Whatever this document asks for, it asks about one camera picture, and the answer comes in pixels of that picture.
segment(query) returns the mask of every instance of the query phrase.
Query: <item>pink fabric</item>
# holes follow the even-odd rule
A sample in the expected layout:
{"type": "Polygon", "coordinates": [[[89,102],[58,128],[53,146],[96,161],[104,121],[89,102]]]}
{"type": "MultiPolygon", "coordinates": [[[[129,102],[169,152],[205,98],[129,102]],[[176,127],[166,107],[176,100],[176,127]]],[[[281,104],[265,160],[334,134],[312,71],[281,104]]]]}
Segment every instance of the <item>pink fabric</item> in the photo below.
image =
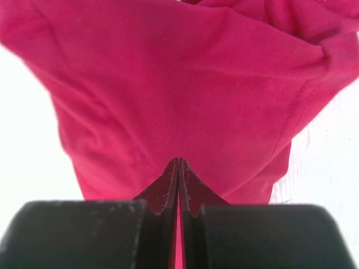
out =
{"type": "Polygon", "coordinates": [[[130,199],[180,156],[268,203],[292,137],[359,75],[358,26],[358,0],[0,1],[86,199],[130,199]]]}

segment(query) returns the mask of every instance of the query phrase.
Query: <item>seam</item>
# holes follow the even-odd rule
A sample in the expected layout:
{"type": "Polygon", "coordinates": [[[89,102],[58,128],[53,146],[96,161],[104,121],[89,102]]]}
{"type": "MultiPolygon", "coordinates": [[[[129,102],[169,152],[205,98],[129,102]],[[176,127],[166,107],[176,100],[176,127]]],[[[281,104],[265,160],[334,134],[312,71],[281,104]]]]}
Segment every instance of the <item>seam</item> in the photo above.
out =
{"type": "Polygon", "coordinates": [[[306,104],[306,106],[305,106],[305,108],[304,108],[304,111],[303,111],[301,117],[299,118],[299,121],[298,121],[296,127],[294,128],[292,134],[296,131],[296,129],[298,128],[298,126],[301,124],[302,119],[303,119],[303,117],[304,117],[304,115],[305,115],[305,113],[307,112],[307,109],[308,109],[308,107],[309,107],[309,103],[312,101],[314,92],[316,92],[316,90],[319,89],[319,87],[320,87],[321,85],[323,85],[324,83],[328,83],[329,81],[331,81],[336,75],[337,75],[337,74],[335,74],[334,76],[330,77],[330,78],[327,79],[326,81],[323,81],[323,82],[320,83],[317,87],[315,87],[315,89],[312,90],[312,92],[311,92],[311,94],[310,94],[310,96],[309,96],[308,102],[307,102],[307,104],[306,104]]]}
{"type": "Polygon", "coordinates": [[[317,3],[327,3],[327,2],[335,2],[335,1],[339,1],[339,0],[316,0],[317,3]]]}
{"type": "Polygon", "coordinates": [[[54,32],[54,29],[53,29],[53,27],[52,27],[51,22],[50,22],[49,19],[45,16],[45,14],[35,5],[35,3],[34,3],[33,1],[31,1],[31,5],[32,5],[32,7],[34,8],[34,10],[36,10],[36,12],[37,12],[38,14],[40,14],[40,16],[46,21],[46,23],[47,23],[47,25],[48,25],[48,29],[49,29],[49,31],[50,31],[50,33],[51,33],[52,39],[53,39],[53,41],[54,41],[54,43],[55,43],[55,46],[57,47],[57,50],[59,51],[59,53],[60,53],[62,59],[64,60],[66,66],[68,67],[68,69],[72,70],[72,69],[70,68],[70,64],[68,63],[67,57],[66,57],[66,55],[65,55],[65,53],[64,53],[64,51],[63,51],[63,49],[62,49],[62,47],[61,47],[61,45],[60,45],[60,42],[59,42],[59,40],[58,40],[58,38],[57,38],[57,35],[56,35],[55,32],[54,32]]]}
{"type": "Polygon", "coordinates": [[[289,121],[290,121],[291,118],[292,118],[293,111],[294,111],[294,109],[296,108],[296,106],[297,106],[297,104],[298,104],[298,100],[299,100],[300,96],[302,95],[302,93],[304,92],[304,89],[306,88],[307,84],[308,84],[310,81],[311,81],[311,80],[307,80],[307,81],[303,84],[303,86],[301,87],[299,93],[297,94],[297,97],[296,97],[296,99],[295,99],[295,101],[294,101],[294,104],[293,104],[293,107],[292,107],[292,109],[291,109],[291,112],[289,113],[288,119],[287,119],[287,121],[286,121],[286,123],[285,123],[285,125],[284,125],[284,128],[283,128],[283,130],[282,130],[282,133],[280,134],[279,140],[278,140],[277,144],[276,144],[275,147],[274,147],[274,150],[273,150],[273,152],[272,152],[272,154],[271,154],[271,156],[270,156],[270,158],[269,158],[268,163],[271,161],[271,159],[272,159],[272,157],[273,157],[275,151],[277,150],[277,148],[278,148],[280,142],[282,141],[284,132],[286,131],[286,129],[287,129],[288,125],[289,125],[289,121]]]}

